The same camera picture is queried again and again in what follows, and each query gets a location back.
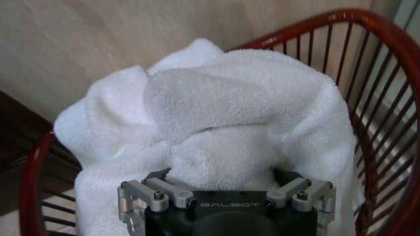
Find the dark wooden floor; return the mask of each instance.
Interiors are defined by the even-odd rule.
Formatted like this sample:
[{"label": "dark wooden floor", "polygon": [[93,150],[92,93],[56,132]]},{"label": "dark wooden floor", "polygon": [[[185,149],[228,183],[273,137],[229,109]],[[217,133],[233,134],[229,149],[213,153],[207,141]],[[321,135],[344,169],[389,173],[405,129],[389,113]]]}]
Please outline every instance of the dark wooden floor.
[{"label": "dark wooden floor", "polygon": [[[17,210],[27,155],[49,129],[51,123],[0,92],[0,215]],[[43,188],[56,192],[71,189],[79,170],[72,154],[56,143],[44,167]]]}]

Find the laundry basket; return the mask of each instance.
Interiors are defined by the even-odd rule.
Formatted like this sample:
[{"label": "laundry basket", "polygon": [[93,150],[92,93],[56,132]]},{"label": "laundry basket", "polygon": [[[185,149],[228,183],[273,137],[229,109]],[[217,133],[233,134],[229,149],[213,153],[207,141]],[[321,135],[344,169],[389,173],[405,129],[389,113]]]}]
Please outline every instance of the laundry basket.
[{"label": "laundry basket", "polygon": [[[420,49],[413,40],[381,16],[364,10],[341,9],[235,49],[245,48],[292,54],[327,73],[339,86],[359,140],[355,175],[365,191],[365,202],[355,210],[357,235],[420,235]],[[76,226],[72,221],[43,214],[45,208],[75,214],[73,209],[41,200],[41,193],[47,192],[75,201],[40,181],[53,142],[49,131],[28,156],[20,192],[24,236],[69,235],[49,231],[45,222]],[[52,176],[73,183],[60,173]]]}]

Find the silver metal bracket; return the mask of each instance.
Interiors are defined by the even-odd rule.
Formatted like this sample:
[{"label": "silver metal bracket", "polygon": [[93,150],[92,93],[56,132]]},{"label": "silver metal bracket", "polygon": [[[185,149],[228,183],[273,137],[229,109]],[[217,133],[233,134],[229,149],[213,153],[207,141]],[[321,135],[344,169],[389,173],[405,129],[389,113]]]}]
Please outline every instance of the silver metal bracket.
[{"label": "silver metal bracket", "polygon": [[160,189],[169,196],[169,200],[176,208],[189,209],[196,206],[197,200],[191,191],[183,190],[159,178],[148,179],[144,184],[153,189]]},{"label": "silver metal bracket", "polygon": [[315,207],[323,227],[335,220],[336,188],[323,180],[296,178],[281,188],[267,192],[265,206],[284,208],[288,200],[297,211],[308,212]]},{"label": "silver metal bracket", "polygon": [[197,205],[197,200],[191,191],[176,188],[161,179],[153,177],[124,181],[119,192],[119,217],[127,223],[131,236],[144,234],[144,210],[149,207],[152,212],[167,211],[169,200],[177,208],[191,210]]}]

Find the floor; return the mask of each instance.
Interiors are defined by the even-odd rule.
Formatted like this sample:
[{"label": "floor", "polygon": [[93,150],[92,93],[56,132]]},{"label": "floor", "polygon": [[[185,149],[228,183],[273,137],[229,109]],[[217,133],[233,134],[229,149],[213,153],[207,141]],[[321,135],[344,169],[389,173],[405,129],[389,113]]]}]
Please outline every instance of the floor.
[{"label": "floor", "polygon": [[[0,229],[1,236],[19,236],[19,190],[21,183],[21,174],[24,167],[0,173]],[[76,177],[77,170],[71,167],[60,159],[49,158],[48,164],[43,170],[41,187],[57,192],[64,192],[69,196],[75,196],[72,180]],[[41,198],[45,202],[76,209],[75,203],[59,198],[52,197],[49,194],[43,193]],[[61,212],[59,210],[43,206],[44,215],[69,220],[75,222],[75,215]],[[65,233],[76,233],[75,228],[67,227],[55,223],[45,223],[48,230],[61,231]]]}]

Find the towel fold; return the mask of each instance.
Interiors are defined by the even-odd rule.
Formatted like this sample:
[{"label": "towel fold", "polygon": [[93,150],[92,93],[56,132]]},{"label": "towel fold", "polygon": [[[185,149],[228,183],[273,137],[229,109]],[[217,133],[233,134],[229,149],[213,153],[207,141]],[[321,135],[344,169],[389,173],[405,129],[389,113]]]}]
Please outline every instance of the towel fold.
[{"label": "towel fold", "polygon": [[279,187],[273,167],[329,180],[337,191],[328,234],[353,235],[345,102],[331,78],[281,53],[224,54],[197,39],[147,72],[133,66],[95,82],[55,132],[84,168],[81,235],[128,235],[116,188],[165,167],[169,182],[192,189],[268,190]]}]

